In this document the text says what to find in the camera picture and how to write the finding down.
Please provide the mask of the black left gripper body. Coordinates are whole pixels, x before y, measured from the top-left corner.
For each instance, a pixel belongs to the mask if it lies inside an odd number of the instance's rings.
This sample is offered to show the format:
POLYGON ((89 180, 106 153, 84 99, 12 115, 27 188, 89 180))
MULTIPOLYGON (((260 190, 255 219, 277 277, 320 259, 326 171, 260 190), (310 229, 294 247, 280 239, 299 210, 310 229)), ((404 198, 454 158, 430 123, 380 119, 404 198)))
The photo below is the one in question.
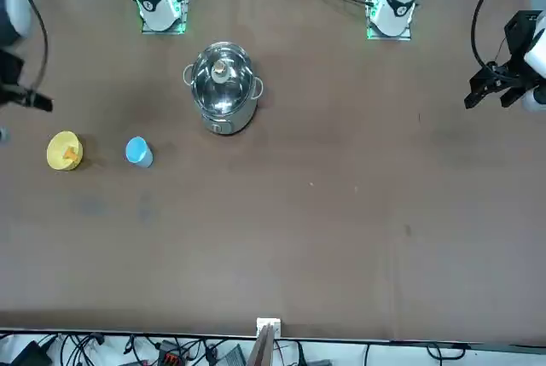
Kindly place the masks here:
POLYGON ((510 54, 505 66, 509 76, 524 81, 539 80, 538 73, 525 62, 524 56, 531 47, 541 13, 541 10, 519 10, 505 25, 504 32, 510 54))

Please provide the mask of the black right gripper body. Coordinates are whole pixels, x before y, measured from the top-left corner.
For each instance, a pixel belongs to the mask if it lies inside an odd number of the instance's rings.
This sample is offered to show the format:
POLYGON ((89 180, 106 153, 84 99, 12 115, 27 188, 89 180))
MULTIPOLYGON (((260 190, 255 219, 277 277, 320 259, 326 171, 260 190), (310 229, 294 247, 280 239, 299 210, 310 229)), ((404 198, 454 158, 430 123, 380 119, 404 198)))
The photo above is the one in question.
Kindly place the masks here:
POLYGON ((7 50, 1 50, 1 105, 18 102, 22 98, 19 78, 24 61, 7 50))

